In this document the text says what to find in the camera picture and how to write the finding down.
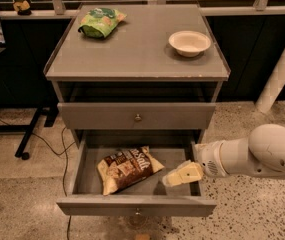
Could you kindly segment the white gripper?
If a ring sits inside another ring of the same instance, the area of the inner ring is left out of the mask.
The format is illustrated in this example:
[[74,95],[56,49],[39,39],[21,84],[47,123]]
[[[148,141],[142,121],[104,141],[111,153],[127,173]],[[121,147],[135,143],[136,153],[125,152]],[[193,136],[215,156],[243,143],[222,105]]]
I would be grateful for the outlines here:
[[212,178],[225,178],[229,174],[225,170],[221,159],[223,141],[196,144],[195,151],[198,163],[187,160],[162,178],[166,187],[199,181],[205,174]]

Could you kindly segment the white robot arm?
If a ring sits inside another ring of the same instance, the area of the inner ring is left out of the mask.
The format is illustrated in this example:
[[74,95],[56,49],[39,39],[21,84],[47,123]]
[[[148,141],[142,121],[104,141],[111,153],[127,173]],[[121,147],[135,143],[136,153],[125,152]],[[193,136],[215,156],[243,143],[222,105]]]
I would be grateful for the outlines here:
[[[208,23],[231,69],[219,99],[253,100],[267,112],[285,87],[285,15],[210,16]],[[165,185],[192,182],[187,169],[214,178],[285,179],[285,127],[277,124],[258,126],[240,139],[197,144],[195,150],[199,163],[181,164],[164,177]]]

